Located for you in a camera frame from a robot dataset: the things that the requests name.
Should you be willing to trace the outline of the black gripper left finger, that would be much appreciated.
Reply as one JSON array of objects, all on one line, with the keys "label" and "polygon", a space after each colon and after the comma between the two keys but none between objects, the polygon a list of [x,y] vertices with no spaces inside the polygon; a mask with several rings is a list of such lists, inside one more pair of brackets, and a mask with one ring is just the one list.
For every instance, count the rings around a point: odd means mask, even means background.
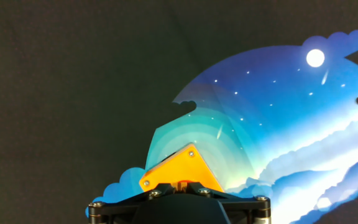
[{"label": "black gripper left finger", "polygon": [[179,187],[174,184],[158,184],[154,189],[148,190],[131,198],[117,203],[102,201],[91,202],[88,205],[89,224],[110,224],[117,215],[135,213],[140,204],[149,200],[171,195],[179,192]]}]

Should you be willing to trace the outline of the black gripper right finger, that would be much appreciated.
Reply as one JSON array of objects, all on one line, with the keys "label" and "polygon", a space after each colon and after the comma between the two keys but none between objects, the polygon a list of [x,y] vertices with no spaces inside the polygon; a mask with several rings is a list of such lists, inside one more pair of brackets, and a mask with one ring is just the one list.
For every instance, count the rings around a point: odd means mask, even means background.
[{"label": "black gripper right finger", "polygon": [[178,192],[217,200],[230,223],[272,224],[270,199],[265,195],[241,198],[209,189],[199,182],[179,182]]}]

